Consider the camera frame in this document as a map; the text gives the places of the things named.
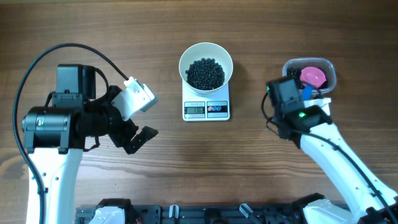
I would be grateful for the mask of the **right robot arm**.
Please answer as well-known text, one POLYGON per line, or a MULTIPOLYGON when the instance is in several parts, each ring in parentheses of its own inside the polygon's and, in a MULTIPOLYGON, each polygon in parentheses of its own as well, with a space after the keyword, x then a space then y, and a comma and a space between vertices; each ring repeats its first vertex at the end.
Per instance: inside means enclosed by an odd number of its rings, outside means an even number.
POLYGON ((312 158, 332 181, 348 208, 313 194, 295 202, 301 223, 397 223, 397 192, 380 181, 349 147, 330 116, 330 98, 304 100, 301 84, 280 78, 266 84, 274 115, 267 123, 312 158))

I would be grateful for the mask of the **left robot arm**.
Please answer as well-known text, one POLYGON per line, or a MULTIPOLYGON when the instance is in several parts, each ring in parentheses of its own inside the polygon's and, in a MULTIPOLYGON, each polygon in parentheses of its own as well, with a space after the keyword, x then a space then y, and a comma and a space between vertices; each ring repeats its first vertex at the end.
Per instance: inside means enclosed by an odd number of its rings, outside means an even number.
POLYGON ((57 67, 56 90, 50 93, 51 106, 35 106, 22 120, 24 147, 38 177, 30 175, 27 222, 40 218, 40 194, 44 195, 44 222, 71 223, 74 219, 75 184, 86 138, 109 136, 117 148, 134 154, 158 133, 139 128, 132 121, 138 111, 157 103, 154 92, 130 77, 125 89, 106 85, 105 94, 96 97, 96 76, 103 72, 89 65, 57 67))

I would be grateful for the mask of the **pink scoop blue handle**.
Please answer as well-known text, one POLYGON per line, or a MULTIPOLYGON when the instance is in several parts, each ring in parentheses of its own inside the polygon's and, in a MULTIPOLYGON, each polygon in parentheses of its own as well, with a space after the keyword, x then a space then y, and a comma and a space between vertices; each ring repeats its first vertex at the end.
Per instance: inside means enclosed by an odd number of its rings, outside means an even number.
POLYGON ((312 97, 313 90, 316 90, 321 95, 320 87, 326 82, 326 76, 317 67, 305 67, 301 71, 300 82, 304 86, 302 99, 305 101, 312 97))

